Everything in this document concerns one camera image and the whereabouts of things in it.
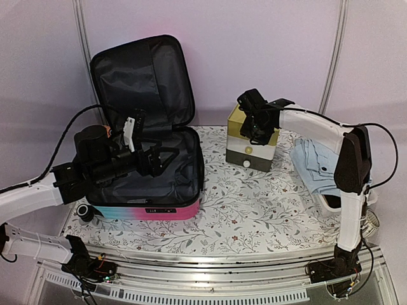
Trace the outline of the black garment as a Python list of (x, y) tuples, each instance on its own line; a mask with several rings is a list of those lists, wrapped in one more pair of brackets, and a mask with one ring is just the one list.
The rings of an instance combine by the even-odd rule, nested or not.
[(323, 195), (322, 196), (327, 204), (327, 206), (331, 209), (341, 208), (341, 198), (338, 196), (333, 195)]

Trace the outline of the pale blue garment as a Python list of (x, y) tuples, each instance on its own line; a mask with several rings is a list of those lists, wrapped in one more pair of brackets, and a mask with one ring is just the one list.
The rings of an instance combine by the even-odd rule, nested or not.
[(334, 180), (339, 155), (321, 143), (306, 138), (296, 139), (289, 155), (311, 194), (340, 197)]

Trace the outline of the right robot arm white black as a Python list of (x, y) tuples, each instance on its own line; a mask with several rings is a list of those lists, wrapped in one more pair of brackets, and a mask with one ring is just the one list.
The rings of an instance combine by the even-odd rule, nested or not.
[(340, 192), (341, 222), (328, 271), (342, 277), (356, 270), (372, 167), (367, 128), (333, 121), (285, 98), (267, 102), (255, 88), (241, 94), (237, 102), (246, 115), (240, 134), (251, 143), (265, 145), (276, 129), (283, 129), (314, 140), (337, 156), (333, 179)]

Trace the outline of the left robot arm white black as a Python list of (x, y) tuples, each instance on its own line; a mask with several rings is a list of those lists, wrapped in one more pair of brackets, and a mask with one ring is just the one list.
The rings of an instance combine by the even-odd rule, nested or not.
[(21, 230), (9, 221), (42, 208), (74, 203), (104, 183), (132, 172), (157, 177), (179, 154), (178, 149), (165, 147), (156, 140), (144, 150), (132, 135), (133, 129), (127, 126), (117, 136), (109, 135), (103, 125), (86, 127), (74, 136), (76, 157), (72, 162), (55, 166), (31, 182), (2, 190), (1, 257), (11, 254), (48, 259), (73, 275), (104, 274), (81, 238), (73, 235), (54, 238)]

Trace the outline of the white plastic mesh basket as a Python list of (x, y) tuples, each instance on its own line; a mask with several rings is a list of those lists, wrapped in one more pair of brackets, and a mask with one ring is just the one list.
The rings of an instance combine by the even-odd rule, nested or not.
[[(358, 203), (356, 208), (356, 214), (360, 218), (362, 217), (362, 204), (366, 203), (367, 206), (374, 205), (378, 201), (378, 195), (375, 190), (370, 191), (364, 199), (364, 195), (357, 195), (356, 193), (351, 193), (355, 195), (356, 199), (360, 199), (361, 203)], [(314, 205), (317, 207), (319, 213), (325, 217), (340, 215), (341, 214), (341, 198), (338, 196), (332, 195), (323, 195), (323, 194), (313, 194), (311, 195)]]

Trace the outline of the pink and teal kids suitcase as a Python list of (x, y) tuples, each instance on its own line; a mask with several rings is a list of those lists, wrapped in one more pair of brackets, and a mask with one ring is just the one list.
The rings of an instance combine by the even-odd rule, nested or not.
[(190, 127), (195, 100), (180, 42), (171, 35), (147, 37), (96, 54), (93, 85), (112, 128), (142, 109), (143, 148), (156, 142), (179, 154), (158, 177), (132, 172), (86, 196), (107, 219), (186, 220), (200, 208), (204, 158)]

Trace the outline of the yellow and white storage box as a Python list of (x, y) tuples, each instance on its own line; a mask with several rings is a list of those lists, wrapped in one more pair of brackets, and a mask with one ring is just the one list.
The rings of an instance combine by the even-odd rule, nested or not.
[(246, 115), (236, 105), (228, 117), (226, 135), (226, 161), (244, 168), (269, 172), (277, 147), (279, 130), (270, 138), (267, 145), (254, 145), (247, 137), (240, 134)]

